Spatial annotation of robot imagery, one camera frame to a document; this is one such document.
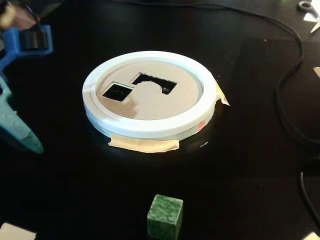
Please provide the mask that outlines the blue gripper black motor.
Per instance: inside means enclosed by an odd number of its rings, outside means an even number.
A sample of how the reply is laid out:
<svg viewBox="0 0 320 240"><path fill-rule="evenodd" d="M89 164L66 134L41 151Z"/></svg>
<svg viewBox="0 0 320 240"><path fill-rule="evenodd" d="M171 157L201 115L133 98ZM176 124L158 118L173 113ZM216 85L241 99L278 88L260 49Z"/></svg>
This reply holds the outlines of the blue gripper black motor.
<svg viewBox="0 0 320 240"><path fill-rule="evenodd" d="M11 27L2 37L5 55L0 59L1 73L16 59L39 58L54 50L50 25L35 25L22 31Z"/></svg>

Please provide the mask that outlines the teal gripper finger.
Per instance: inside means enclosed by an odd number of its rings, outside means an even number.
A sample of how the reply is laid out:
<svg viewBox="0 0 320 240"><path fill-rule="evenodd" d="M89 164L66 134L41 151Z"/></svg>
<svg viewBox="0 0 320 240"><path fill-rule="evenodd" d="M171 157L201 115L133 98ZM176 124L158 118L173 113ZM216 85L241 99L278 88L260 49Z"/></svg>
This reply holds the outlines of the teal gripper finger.
<svg viewBox="0 0 320 240"><path fill-rule="evenodd" d="M12 93L2 77L0 89L0 138L18 150L42 154L44 148L38 137L9 105Z"/></svg>

